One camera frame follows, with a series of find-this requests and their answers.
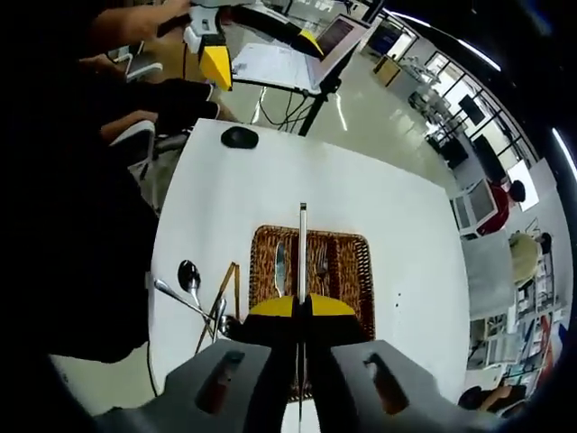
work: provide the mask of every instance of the hand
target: hand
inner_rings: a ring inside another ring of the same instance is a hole
[[[105,54],[99,54],[95,57],[80,59],[78,63],[88,68],[91,68],[96,72],[108,73],[118,78],[124,77],[124,68],[121,65],[117,65],[116,63],[108,59],[108,57]]]
[[[507,386],[500,386],[497,390],[495,390],[496,392],[499,393],[499,398],[500,399],[506,399],[509,395],[511,395],[511,390],[513,388],[509,385]]]
[[[156,113],[151,113],[150,111],[134,111],[121,119],[114,120],[109,124],[105,124],[102,128],[100,128],[100,136],[105,143],[110,144],[133,124],[137,124],[142,120],[150,120],[151,122],[156,122],[156,119],[158,118],[159,115]]]
[[[141,120],[150,120],[151,122],[156,123],[156,121],[159,118],[158,113],[153,113],[145,110],[134,111],[133,113],[130,113],[129,116],[133,120],[133,124],[135,124],[136,122],[140,122]]]

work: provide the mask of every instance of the chair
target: chair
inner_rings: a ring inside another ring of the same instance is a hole
[[[157,139],[156,128],[150,120],[142,120],[126,129],[110,144],[113,157],[126,167],[140,171],[139,181],[143,182],[154,168],[159,157],[166,152],[180,151],[184,148],[188,136],[179,134],[163,139]],[[151,206],[160,213],[160,200],[157,180],[152,174]]]
[[[144,42],[141,42],[137,49],[133,47],[122,47],[118,50],[118,57],[113,60],[114,63],[119,64],[125,61],[128,62],[124,74],[126,81],[133,81],[140,79],[151,72],[162,72],[162,63],[156,60],[154,54],[150,52],[143,52]]]
[[[454,219],[461,236],[474,239],[479,227],[499,212],[497,203],[485,179],[467,188],[461,194],[449,199]]]

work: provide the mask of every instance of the white floor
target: white floor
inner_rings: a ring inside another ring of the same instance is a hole
[[[321,11],[313,5],[295,2],[292,14],[312,21],[307,27],[315,32],[342,12],[338,7],[343,8],[338,5],[332,10]],[[232,56],[245,43],[259,40],[239,28],[229,28],[226,33]],[[453,194],[457,190],[456,182],[444,162],[425,142],[423,118],[379,84],[372,74],[373,67],[371,60],[360,53],[354,54],[342,74],[343,84],[323,106],[309,136],[413,172]],[[289,101],[288,92],[272,88],[263,92],[260,87],[235,84],[234,91],[222,94],[221,100],[242,122],[276,127],[266,120],[259,108],[260,97],[269,118],[273,122],[282,121]],[[301,96],[295,95],[291,106],[296,107],[300,99]],[[153,397],[146,346],[114,365],[64,357],[55,357],[55,360],[69,388],[92,414],[115,406],[139,406]]]
[[[227,30],[227,40],[234,41],[230,47],[232,57],[245,43],[264,42],[253,33],[236,28]],[[323,105],[308,136],[388,162],[431,180],[450,194],[455,193],[457,184],[453,174],[424,139],[425,120],[406,101],[399,100],[382,86],[372,73],[373,68],[372,60],[354,53],[341,75],[341,87]],[[262,111],[273,123],[282,122],[290,93],[235,83],[234,90],[222,93],[220,98],[241,122],[276,128]],[[294,95],[289,112],[301,101],[301,95]],[[311,103],[309,98],[302,108]],[[294,134],[301,124],[298,122]]]

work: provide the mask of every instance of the knife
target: knife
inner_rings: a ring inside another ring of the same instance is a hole
[[[298,229],[298,307],[299,320],[304,318],[303,310],[307,298],[307,203],[300,204],[300,225]],[[298,381],[298,431],[303,419],[303,399],[307,378],[306,348],[304,336],[300,335],[297,345],[297,381]]]
[[[274,287],[279,293],[279,298],[285,296],[285,245],[280,241],[277,244],[274,264]]]

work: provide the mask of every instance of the laptop screen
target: laptop screen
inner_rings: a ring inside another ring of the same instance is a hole
[[[337,19],[320,35],[316,43],[323,51],[323,59],[326,58],[344,37],[351,32],[353,26],[344,20]]]
[[[307,58],[308,75],[313,88],[316,88],[338,62],[361,41],[368,29],[368,24],[345,15],[338,15],[334,19],[316,40],[324,57],[321,60]]]
[[[480,182],[479,185],[473,188],[469,193],[469,199],[471,200],[472,212],[477,221],[481,221],[495,210],[487,182]]]

